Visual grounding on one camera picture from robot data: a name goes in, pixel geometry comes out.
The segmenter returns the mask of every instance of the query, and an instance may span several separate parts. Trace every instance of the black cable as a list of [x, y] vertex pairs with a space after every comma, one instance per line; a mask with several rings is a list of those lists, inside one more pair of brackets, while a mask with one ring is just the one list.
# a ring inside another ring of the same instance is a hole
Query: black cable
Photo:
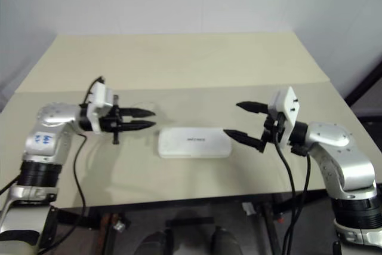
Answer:
[[87, 92], [86, 92], [86, 94], [85, 94], [85, 98], [84, 98], [84, 101], [82, 102], [82, 104], [86, 104], [86, 100], [88, 99], [88, 96], [89, 96], [89, 94], [90, 94], [90, 90], [92, 89], [92, 87], [94, 86], [94, 84], [95, 84], [96, 82], [104, 83], [104, 81], [103, 81], [103, 77], [102, 77], [102, 76], [99, 76], [97, 79], [95, 79], [95, 80], [90, 84], [90, 86], [89, 86], [89, 88], [88, 88], [88, 90], [87, 90]]
[[273, 132], [273, 144], [276, 147], [276, 151], [277, 151], [278, 155], [280, 156], [281, 161], [284, 163], [284, 166], [285, 166], [286, 171], [288, 173], [289, 182], [291, 184], [291, 189], [292, 189], [292, 219], [291, 219], [291, 224], [290, 224], [290, 227], [291, 226], [292, 227], [291, 227], [291, 230], [289, 232], [286, 232], [284, 235], [284, 241], [282, 244], [282, 253], [281, 253], [282, 255], [284, 255], [285, 251], [287, 249], [287, 243], [289, 245], [289, 241], [291, 240], [291, 238], [293, 238], [293, 225], [292, 225], [292, 223], [295, 220], [295, 215], [296, 215], [295, 212], [296, 212], [297, 203], [296, 203], [296, 190], [294, 187], [292, 171], [291, 171], [291, 168], [289, 167], [287, 160], [284, 157], [284, 154], [281, 151], [280, 144], [278, 142], [278, 137], [279, 137], [279, 133], [275, 129], [275, 131]]
[[289, 238], [287, 254], [291, 253], [294, 226], [297, 223], [297, 220], [300, 217], [301, 212], [303, 211], [305, 197], [306, 197], [306, 193], [308, 190], [308, 185], [309, 185], [309, 180], [310, 180], [310, 170], [311, 170], [311, 160], [310, 160], [309, 154], [306, 155], [306, 160], [307, 160], [306, 178], [305, 178], [305, 185], [304, 185], [303, 193], [301, 194], [300, 204], [298, 206], [298, 210], [297, 210], [294, 221], [291, 222], [290, 226], [288, 227], [288, 229], [286, 230], [286, 233], [285, 233], [285, 236], [287, 238]]
[[83, 134], [78, 134], [79, 136], [83, 137], [84, 138], [84, 141], [81, 143], [81, 145], [79, 146], [78, 150], [77, 150], [77, 153], [74, 157], [74, 161], [73, 161], [73, 175], [74, 175], [74, 179], [75, 179], [75, 182], [76, 182], [76, 185], [77, 185], [77, 189], [78, 189], [78, 193], [79, 193], [79, 196], [81, 197], [81, 200], [82, 200], [82, 210], [81, 210], [81, 215], [79, 215], [75, 221], [75, 223], [73, 224], [72, 228], [64, 235], [64, 237], [62, 237], [61, 239], [59, 239], [57, 242], [53, 243], [52, 245], [50, 245], [48, 248], [44, 249], [44, 250], [41, 250], [38, 255], [42, 255], [42, 254], [45, 254], [46, 252], [56, 248], [58, 245], [60, 245], [63, 241], [65, 241], [72, 233], [73, 231], [76, 229], [76, 227], [79, 225], [79, 222], [81, 221], [81, 219], [83, 218], [83, 216], [85, 215], [85, 209], [86, 209], [86, 202], [85, 202], [85, 196], [84, 196], [84, 193], [82, 192], [82, 189], [81, 189], [81, 186], [79, 185], [79, 182], [78, 182], [78, 178], [77, 178], [77, 172], [76, 172], [76, 163], [77, 163], [77, 158], [78, 158], [78, 155], [81, 151], [81, 149], [84, 147], [84, 144], [86, 143], [86, 141], [88, 140], [88, 137], [83, 135]]
[[0, 195], [2, 195], [4, 192], [7, 191], [8, 188], [10, 188], [16, 181], [18, 181], [20, 176], [16, 176], [14, 179], [12, 179], [11, 182], [9, 182], [9, 184], [7, 184], [6, 186], [4, 186], [1, 190], [0, 190]]

